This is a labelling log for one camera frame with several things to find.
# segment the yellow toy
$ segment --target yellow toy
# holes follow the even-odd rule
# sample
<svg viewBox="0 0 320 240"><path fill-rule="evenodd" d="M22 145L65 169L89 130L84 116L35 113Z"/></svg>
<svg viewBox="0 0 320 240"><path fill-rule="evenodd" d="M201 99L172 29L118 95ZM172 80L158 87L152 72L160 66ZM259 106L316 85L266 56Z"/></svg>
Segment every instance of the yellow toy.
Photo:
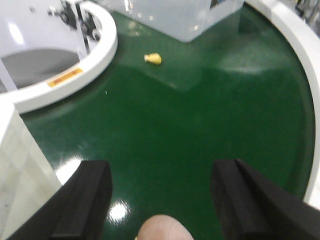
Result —
<svg viewBox="0 0 320 240"><path fill-rule="evenodd" d="M152 64L160 65L162 58L158 53L151 53L144 55L144 61Z"/></svg>

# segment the white curved wall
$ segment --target white curved wall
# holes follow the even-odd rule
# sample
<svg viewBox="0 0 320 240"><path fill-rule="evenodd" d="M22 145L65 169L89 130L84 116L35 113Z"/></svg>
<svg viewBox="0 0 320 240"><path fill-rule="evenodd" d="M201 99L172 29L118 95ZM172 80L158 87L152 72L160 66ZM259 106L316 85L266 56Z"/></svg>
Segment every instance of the white curved wall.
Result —
<svg viewBox="0 0 320 240"><path fill-rule="evenodd" d="M92 82L112 61L118 46L112 16L99 5L86 1L81 8L100 22L100 40L91 53L59 75L19 90L0 94L0 101L14 103L19 113L32 111L61 100Z"/></svg>
<svg viewBox="0 0 320 240"><path fill-rule="evenodd" d="M314 156L304 201L320 210L320 39L277 0L246 0L278 28L298 56L309 81L315 114Z"/></svg>

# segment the orange label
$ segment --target orange label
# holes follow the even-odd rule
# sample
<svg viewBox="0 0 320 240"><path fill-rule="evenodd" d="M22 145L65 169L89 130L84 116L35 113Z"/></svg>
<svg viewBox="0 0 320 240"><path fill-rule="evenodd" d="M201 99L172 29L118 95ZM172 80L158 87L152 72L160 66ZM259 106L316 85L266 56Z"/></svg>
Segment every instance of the orange label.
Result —
<svg viewBox="0 0 320 240"><path fill-rule="evenodd" d="M52 81L49 81L47 84L50 86L50 87L54 87L54 86L57 86L58 84L64 82L65 80L68 80L69 78L72 78L74 77L75 75L79 74L79 73L82 73L82 69L81 68L76 68L75 70L72 70L68 73L66 73L65 75L62 75Z"/></svg>

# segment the circular enclosure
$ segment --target circular enclosure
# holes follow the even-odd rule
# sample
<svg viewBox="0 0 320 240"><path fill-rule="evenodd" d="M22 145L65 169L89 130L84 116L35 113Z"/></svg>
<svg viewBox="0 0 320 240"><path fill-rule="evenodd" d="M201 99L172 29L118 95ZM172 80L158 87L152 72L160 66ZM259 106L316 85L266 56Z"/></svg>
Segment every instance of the circular enclosure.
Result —
<svg viewBox="0 0 320 240"><path fill-rule="evenodd" d="M115 22L95 3L7 0L2 6L0 100L20 113L75 93L115 55Z"/></svg>

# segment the gray floor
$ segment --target gray floor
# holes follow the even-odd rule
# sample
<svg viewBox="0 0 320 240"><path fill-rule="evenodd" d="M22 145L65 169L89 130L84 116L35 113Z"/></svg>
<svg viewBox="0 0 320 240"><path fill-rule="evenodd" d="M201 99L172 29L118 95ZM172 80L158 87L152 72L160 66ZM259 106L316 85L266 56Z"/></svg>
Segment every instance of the gray floor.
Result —
<svg viewBox="0 0 320 240"><path fill-rule="evenodd" d="M1 59L18 89L39 83L61 73L79 61L74 52L59 49L37 49ZM7 92L0 79L0 93Z"/></svg>

